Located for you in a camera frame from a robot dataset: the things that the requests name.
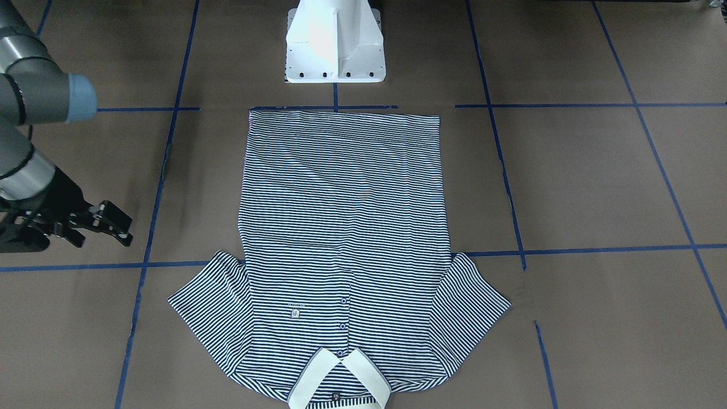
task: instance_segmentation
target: black object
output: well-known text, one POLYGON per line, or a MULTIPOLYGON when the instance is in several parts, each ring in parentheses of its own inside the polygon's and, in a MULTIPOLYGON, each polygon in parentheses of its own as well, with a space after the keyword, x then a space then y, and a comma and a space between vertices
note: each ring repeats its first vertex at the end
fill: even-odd
POLYGON ((125 247, 134 239, 129 233, 132 219, 126 213, 108 200, 93 207, 57 167, 40 194, 16 201, 0 198, 0 212, 6 213, 0 222, 0 253, 43 251, 51 234, 81 247, 86 237, 76 229, 108 234, 125 247))

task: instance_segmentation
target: short-sleeve shirt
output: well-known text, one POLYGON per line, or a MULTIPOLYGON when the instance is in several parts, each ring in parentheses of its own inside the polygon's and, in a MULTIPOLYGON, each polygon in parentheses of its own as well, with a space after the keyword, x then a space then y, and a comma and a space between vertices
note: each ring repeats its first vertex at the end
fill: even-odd
POLYGON ((438 126, 251 111, 244 262, 218 252, 169 298, 227 377, 324 409, 454 375, 510 302, 450 251, 438 126))

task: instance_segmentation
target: brown surface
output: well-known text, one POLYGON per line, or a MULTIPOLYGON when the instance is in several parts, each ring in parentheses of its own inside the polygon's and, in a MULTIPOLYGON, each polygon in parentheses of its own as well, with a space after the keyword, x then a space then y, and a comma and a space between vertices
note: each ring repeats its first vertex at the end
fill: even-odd
MULTIPOLYGON (((588 1, 472 0, 494 103, 631 103, 588 1)), ((194 2, 56 1, 43 32, 102 107, 173 106, 194 2)), ((242 257, 236 211, 247 108, 331 105, 333 87, 284 84, 286 1, 201 0, 154 226, 155 263, 242 257)), ((32 28, 45 0, 17 1, 32 28)), ((598 2, 642 103, 724 103, 727 27, 703 4, 598 2)), ((517 251, 463 1, 389 1, 388 77, 338 87, 340 104, 441 116, 455 251, 517 251)), ((727 106, 642 108, 698 244, 727 242, 727 106)), ((495 108, 525 250, 688 245, 633 107, 495 108)), ((84 190, 133 217, 131 248, 88 233, 80 250, 0 255, 10 266, 137 263, 172 112, 108 112, 36 128, 33 141, 84 190)), ((721 408, 727 331, 691 250, 481 257, 512 302, 458 374, 388 408, 721 408)), ((727 303, 727 249, 699 251, 727 303)), ((199 266, 150 267, 123 408, 285 408, 227 380, 166 297, 199 266)), ((0 272, 0 407, 111 408, 140 269, 0 272)))

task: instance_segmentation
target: light blue joint cap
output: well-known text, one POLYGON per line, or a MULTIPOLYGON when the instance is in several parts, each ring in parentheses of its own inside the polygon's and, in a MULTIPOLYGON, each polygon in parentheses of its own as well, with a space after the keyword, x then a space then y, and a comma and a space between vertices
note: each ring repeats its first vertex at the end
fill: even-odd
POLYGON ((68 74, 68 116, 65 122, 91 119, 97 109, 96 90, 91 81, 81 74, 68 74))

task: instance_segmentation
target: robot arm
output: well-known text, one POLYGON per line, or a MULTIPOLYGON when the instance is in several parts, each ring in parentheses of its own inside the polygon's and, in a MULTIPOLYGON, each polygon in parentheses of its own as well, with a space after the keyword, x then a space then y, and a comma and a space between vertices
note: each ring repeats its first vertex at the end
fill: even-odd
POLYGON ((0 253, 42 251, 46 236, 76 247, 76 229, 110 234, 129 246, 132 219, 113 203, 86 202, 81 189, 15 125, 72 122, 96 114, 89 80, 65 74, 8 0, 0 0, 0 253))

